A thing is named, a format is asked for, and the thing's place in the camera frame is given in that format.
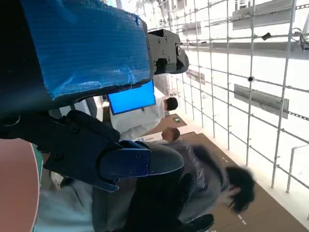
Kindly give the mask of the left robot hand blue tape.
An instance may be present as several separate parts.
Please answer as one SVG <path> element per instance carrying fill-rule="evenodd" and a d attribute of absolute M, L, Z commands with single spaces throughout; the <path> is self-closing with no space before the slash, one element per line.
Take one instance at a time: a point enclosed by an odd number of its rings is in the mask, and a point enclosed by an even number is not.
<path fill-rule="evenodd" d="M 96 118 L 49 111 L 86 98 L 135 89 L 155 75 L 187 71 L 179 36 L 149 32 L 137 15 L 98 0 L 3 0 L 0 3 L 0 136 L 50 154 L 44 167 L 108 192 L 120 178 L 183 167 L 177 152 L 119 143 Z"/>

